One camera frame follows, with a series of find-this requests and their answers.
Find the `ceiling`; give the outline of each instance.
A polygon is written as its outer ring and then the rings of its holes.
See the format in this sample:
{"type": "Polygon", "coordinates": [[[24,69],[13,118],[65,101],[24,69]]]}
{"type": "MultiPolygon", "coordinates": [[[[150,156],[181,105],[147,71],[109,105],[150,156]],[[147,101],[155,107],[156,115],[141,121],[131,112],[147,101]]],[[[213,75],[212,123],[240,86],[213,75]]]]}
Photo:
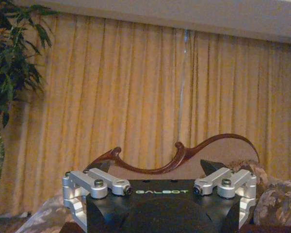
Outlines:
{"type": "Polygon", "coordinates": [[[80,15],[291,43],[291,0],[16,0],[80,15]]]}

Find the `sofa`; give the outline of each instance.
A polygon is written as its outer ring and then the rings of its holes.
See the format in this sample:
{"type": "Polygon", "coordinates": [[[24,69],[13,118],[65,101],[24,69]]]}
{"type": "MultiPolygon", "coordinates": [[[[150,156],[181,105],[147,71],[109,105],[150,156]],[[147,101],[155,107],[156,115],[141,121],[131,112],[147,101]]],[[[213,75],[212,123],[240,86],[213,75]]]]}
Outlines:
{"type": "MultiPolygon", "coordinates": [[[[225,164],[237,172],[247,169],[257,176],[257,204],[244,225],[291,226],[291,181],[281,181],[266,174],[252,143],[237,134],[220,134],[193,148],[181,142],[175,144],[177,152],[172,161],[158,169],[140,169],[121,160],[121,148],[114,148],[95,159],[84,171],[97,163],[108,162],[109,173],[134,180],[196,179],[203,177],[200,160],[225,164]]],[[[47,200],[16,233],[82,232],[73,223],[70,211],[63,207],[62,194],[47,200]]]]}

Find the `metal clamp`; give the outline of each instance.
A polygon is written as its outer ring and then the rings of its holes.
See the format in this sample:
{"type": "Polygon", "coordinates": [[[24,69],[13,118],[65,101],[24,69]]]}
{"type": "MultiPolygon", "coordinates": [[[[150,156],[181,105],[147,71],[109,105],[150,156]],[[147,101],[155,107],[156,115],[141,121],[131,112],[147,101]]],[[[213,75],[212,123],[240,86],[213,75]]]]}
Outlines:
{"type": "Polygon", "coordinates": [[[212,193],[213,188],[221,182],[222,178],[230,176],[230,169],[222,167],[203,179],[196,179],[194,181],[194,190],[201,196],[209,195],[212,193]]]}
{"type": "Polygon", "coordinates": [[[63,177],[64,206],[69,208],[75,222],[87,232],[87,219],[82,202],[77,197],[88,194],[92,198],[101,199],[108,195],[108,188],[115,195],[131,194],[128,180],[116,178],[97,168],[90,169],[86,174],[71,171],[63,177]]]}
{"type": "Polygon", "coordinates": [[[256,204],[257,177],[247,170],[240,170],[232,174],[228,168],[221,168],[203,179],[194,182],[195,192],[199,195],[209,195],[217,186],[217,194],[230,199],[235,194],[241,196],[239,210],[239,228],[249,216],[251,206],[256,204]]]}
{"type": "Polygon", "coordinates": [[[128,180],[119,179],[98,168],[90,169],[87,175],[93,179],[102,179],[115,195],[125,196],[131,194],[131,187],[128,180]]]}

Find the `screw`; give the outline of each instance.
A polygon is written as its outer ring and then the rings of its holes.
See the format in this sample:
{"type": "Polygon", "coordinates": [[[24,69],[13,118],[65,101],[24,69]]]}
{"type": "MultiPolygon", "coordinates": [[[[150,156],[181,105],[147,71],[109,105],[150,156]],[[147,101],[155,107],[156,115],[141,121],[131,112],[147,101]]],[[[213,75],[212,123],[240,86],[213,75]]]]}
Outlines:
{"type": "Polygon", "coordinates": [[[124,192],[125,195],[130,195],[131,194],[131,187],[126,186],[124,188],[123,192],[124,192]]]}
{"type": "Polygon", "coordinates": [[[102,179],[96,179],[94,181],[95,187],[102,187],[103,186],[103,180],[102,179]]]}
{"type": "Polygon", "coordinates": [[[202,196],[202,189],[199,187],[194,187],[194,193],[196,193],[197,195],[201,195],[202,196]]]}
{"type": "Polygon", "coordinates": [[[222,179],[221,184],[223,186],[230,186],[232,184],[232,181],[230,179],[222,179]]]}

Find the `orange curtain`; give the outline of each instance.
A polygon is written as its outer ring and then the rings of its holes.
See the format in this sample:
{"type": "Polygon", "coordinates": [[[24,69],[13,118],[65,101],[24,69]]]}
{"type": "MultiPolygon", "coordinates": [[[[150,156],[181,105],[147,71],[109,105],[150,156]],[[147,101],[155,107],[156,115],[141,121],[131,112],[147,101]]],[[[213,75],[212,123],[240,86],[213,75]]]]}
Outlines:
{"type": "Polygon", "coordinates": [[[45,92],[16,104],[4,132],[1,213],[36,210],[66,171],[116,146],[147,168],[175,153],[185,30],[74,15],[48,24],[53,47],[36,60],[45,92]]]}
{"type": "Polygon", "coordinates": [[[269,175],[291,179],[291,45],[190,32],[187,53],[180,140],[240,134],[269,175]]]}
{"type": "Polygon", "coordinates": [[[36,58],[44,94],[15,104],[4,131],[0,213],[35,211],[60,193],[66,171],[116,146],[127,163],[155,168],[178,139],[196,146],[218,133],[248,137],[270,174],[291,179],[290,45],[95,17],[47,20],[53,47],[36,58]]]}

